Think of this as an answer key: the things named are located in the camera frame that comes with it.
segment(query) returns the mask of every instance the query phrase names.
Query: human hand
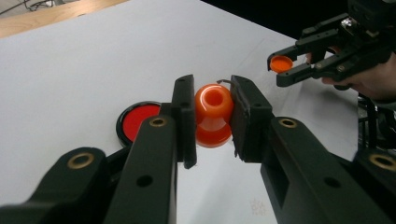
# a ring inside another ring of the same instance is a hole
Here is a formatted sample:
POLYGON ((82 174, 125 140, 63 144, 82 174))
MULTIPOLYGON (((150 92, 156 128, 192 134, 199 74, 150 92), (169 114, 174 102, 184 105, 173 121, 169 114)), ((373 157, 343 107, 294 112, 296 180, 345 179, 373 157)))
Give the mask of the human hand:
POLYGON ((328 85, 350 86, 351 89, 376 101, 394 101, 396 100, 396 54, 391 53, 386 63, 379 63, 342 81, 336 82, 330 77, 323 77, 322 82, 328 85))

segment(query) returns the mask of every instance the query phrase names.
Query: white surface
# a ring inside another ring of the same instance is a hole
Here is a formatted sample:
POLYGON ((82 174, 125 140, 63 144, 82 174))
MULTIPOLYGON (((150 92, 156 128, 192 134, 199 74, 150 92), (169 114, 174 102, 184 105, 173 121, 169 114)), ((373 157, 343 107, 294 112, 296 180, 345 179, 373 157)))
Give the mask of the white surface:
MULTIPOLYGON (((170 102, 175 79, 188 74, 196 90, 231 75, 252 79, 277 116, 305 122, 351 158, 357 95, 315 80, 280 89, 266 71, 268 55, 293 43, 195 0, 134 0, 0 39, 0 205, 25 201, 69 150, 120 149, 119 114, 170 102)), ((177 223, 276 223, 259 164, 236 159, 231 143, 197 150, 197 165, 179 169, 177 223)))

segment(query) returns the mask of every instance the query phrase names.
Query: orange object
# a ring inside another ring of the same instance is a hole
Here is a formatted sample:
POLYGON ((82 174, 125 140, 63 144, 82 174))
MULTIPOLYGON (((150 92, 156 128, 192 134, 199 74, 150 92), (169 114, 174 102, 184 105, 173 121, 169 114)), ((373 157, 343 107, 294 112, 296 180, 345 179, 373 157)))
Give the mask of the orange object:
POLYGON ((276 55, 271 59, 270 67, 276 73, 283 73, 293 67, 293 61, 286 56, 276 55))
POLYGON ((219 84, 203 86, 195 94, 196 140, 202 147, 219 147, 231 136, 233 113, 230 91, 219 84))

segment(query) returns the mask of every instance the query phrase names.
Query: bolt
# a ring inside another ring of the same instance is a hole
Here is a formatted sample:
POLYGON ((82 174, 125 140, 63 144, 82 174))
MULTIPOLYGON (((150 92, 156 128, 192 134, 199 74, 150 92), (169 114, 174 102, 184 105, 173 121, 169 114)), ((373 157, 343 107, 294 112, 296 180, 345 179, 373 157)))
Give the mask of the bolt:
POLYGON ((338 70, 338 72, 344 72, 344 70, 346 70, 346 68, 343 65, 339 65, 339 66, 337 66, 337 70, 338 70))

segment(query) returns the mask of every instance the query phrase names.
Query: brass insert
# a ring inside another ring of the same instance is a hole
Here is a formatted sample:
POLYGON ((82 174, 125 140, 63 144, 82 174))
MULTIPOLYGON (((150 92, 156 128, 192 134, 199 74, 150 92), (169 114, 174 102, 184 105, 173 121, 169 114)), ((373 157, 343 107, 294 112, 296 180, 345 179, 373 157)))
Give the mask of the brass insert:
POLYGON ((166 124, 166 119, 162 119, 162 118, 155 118, 149 122, 149 125, 157 128, 162 127, 165 124, 166 124))
POLYGON ((292 119, 280 119, 279 123, 286 128, 296 128, 297 122, 292 119))
POLYGON ((93 155, 89 152, 81 152, 70 158, 67 166, 70 169, 77 170, 84 168, 93 162, 93 155))
POLYGON ((396 161, 392 157, 380 154, 373 154, 370 156, 369 159, 370 162, 378 167, 381 167, 382 169, 396 171, 396 161))

